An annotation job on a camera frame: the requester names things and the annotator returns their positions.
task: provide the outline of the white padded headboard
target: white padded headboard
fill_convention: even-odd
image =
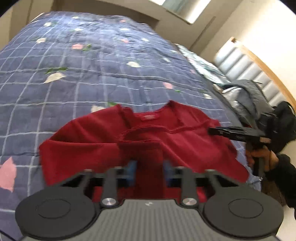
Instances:
[[[281,101],[288,101],[295,109],[296,102],[280,79],[235,38],[231,38],[219,50],[214,63],[230,81],[236,79],[255,81],[271,106],[277,106]]]

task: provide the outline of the clothing label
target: clothing label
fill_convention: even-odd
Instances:
[[[149,121],[149,120],[155,120],[158,118],[157,114],[147,114],[147,115],[142,115],[141,120],[142,121]]]

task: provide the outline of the black bag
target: black bag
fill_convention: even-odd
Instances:
[[[273,113],[262,114],[257,125],[271,139],[270,149],[274,153],[279,153],[286,144],[296,140],[295,111],[286,101],[274,107]]]

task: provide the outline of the window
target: window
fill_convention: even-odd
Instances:
[[[194,23],[211,0],[150,0],[189,23]]]

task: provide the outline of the hand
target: hand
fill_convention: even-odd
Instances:
[[[264,171],[266,172],[274,169],[279,162],[279,159],[277,158],[276,154],[273,151],[268,150],[266,146],[264,146],[262,149],[253,150],[252,152],[249,152],[248,150],[246,150],[246,158],[247,158],[248,166],[251,168],[254,166],[254,163],[255,163],[253,157],[264,158],[264,161],[265,161]]]

